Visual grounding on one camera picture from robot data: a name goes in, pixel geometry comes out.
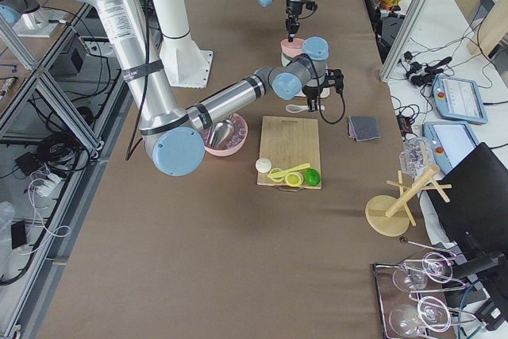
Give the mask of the third robot base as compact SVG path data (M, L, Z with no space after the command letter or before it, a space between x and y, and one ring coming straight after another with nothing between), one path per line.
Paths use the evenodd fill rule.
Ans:
M49 38L56 29L38 0L1 0L1 16L19 37Z

